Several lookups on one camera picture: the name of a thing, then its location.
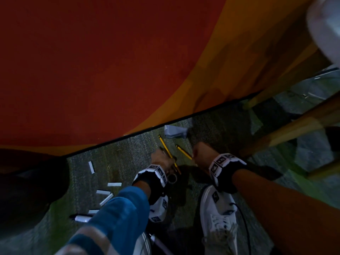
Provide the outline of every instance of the blue sleeve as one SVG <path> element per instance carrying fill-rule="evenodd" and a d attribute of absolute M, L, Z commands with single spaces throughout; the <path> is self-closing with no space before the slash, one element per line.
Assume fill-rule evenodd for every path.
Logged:
<path fill-rule="evenodd" d="M 137 238 L 145 231 L 149 212 L 150 206 L 145 193 L 138 187 L 129 186 L 106 203 L 86 226 L 95 227 L 105 234 L 120 255 L 131 255 Z M 68 244 L 80 246 L 89 255 L 97 254 L 99 248 L 95 242 L 86 240 L 86 236 L 81 234 L 74 235 Z"/>

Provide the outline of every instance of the yellow pencil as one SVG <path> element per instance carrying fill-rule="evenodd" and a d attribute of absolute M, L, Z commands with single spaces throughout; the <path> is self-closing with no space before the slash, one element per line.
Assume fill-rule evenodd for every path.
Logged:
<path fill-rule="evenodd" d="M 168 150 L 168 147 L 165 145 L 165 143 L 164 143 L 162 137 L 161 137 L 160 135 L 158 135 L 158 137 L 159 137 L 159 140 L 162 142 L 162 144 L 163 144 L 165 150 L 168 152 L 169 157 L 170 157 L 170 158 L 173 158 L 172 155 L 171 155 L 171 153 L 170 153 L 170 151 Z M 181 171 L 180 171 L 180 169 L 178 168 L 178 165 L 176 164 L 176 162 L 175 162 L 175 167 L 176 167 L 176 170 L 178 171 L 178 173 L 179 173 L 179 174 L 182 174 Z"/>
<path fill-rule="evenodd" d="M 183 150 L 180 146 L 176 145 L 176 148 L 178 148 L 187 158 L 192 160 L 192 157 L 185 150 Z"/>

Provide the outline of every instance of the white paper strip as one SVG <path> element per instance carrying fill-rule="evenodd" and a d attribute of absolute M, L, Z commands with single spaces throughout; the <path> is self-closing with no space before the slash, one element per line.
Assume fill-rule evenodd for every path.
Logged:
<path fill-rule="evenodd" d="M 99 211 L 99 209 L 91 209 L 88 211 L 88 214 L 96 214 Z"/>
<path fill-rule="evenodd" d="M 90 166 L 90 169 L 91 169 L 91 174 L 94 174 L 94 173 L 95 173 L 95 170 L 93 169 L 92 162 L 91 162 L 91 161 L 89 161 L 89 162 L 88 162 L 88 165 Z"/>
<path fill-rule="evenodd" d="M 103 191 L 103 190 L 97 190 L 96 193 L 97 193 L 97 194 L 104 194 L 104 195 L 110 195 L 110 194 L 111 194 L 110 191 Z"/>
<path fill-rule="evenodd" d="M 106 202 L 108 202 L 113 197 L 113 194 L 111 193 L 109 196 L 107 196 L 99 205 L 103 206 Z"/>
<path fill-rule="evenodd" d="M 121 185 L 122 185 L 122 183 L 107 183 L 108 187 L 114 187 L 114 186 L 120 187 Z"/>

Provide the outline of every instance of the hand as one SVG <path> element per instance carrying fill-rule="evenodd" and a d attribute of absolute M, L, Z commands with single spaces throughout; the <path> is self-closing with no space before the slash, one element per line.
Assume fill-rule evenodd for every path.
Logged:
<path fill-rule="evenodd" d="M 174 163 L 175 159 L 169 158 L 160 149 L 157 149 L 155 153 L 151 154 L 151 164 L 160 165 L 166 174 L 170 171 Z"/>
<path fill-rule="evenodd" d="M 209 144 L 199 142 L 193 147 L 193 160 L 203 170 L 208 170 L 213 160 L 219 155 Z"/>

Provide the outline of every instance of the sneaker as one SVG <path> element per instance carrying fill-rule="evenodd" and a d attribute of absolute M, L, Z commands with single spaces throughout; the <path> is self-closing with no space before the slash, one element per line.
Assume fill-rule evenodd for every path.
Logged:
<path fill-rule="evenodd" d="M 234 203 L 232 196 L 218 192 L 213 185 L 202 195 L 200 216 L 206 255 L 237 255 L 237 207 L 230 203 Z"/>

